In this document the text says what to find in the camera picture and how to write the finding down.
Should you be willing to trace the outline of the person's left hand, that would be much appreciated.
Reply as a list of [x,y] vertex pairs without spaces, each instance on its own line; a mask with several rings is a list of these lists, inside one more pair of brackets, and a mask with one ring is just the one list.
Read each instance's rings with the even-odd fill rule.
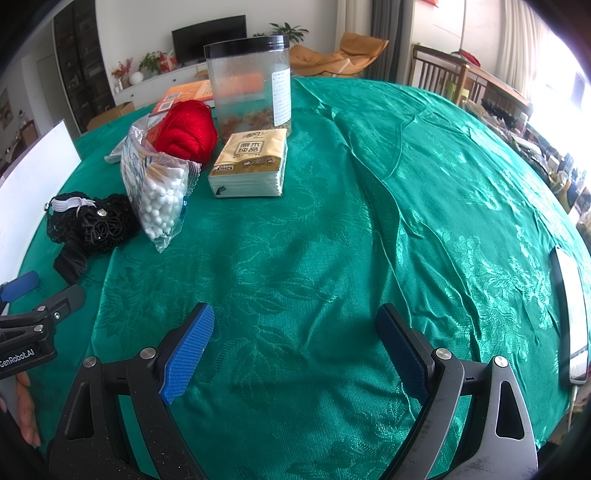
[[1,411],[10,413],[18,424],[23,439],[33,447],[41,446],[35,417],[35,404],[30,392],[31,381],[26,372],[1,381]]

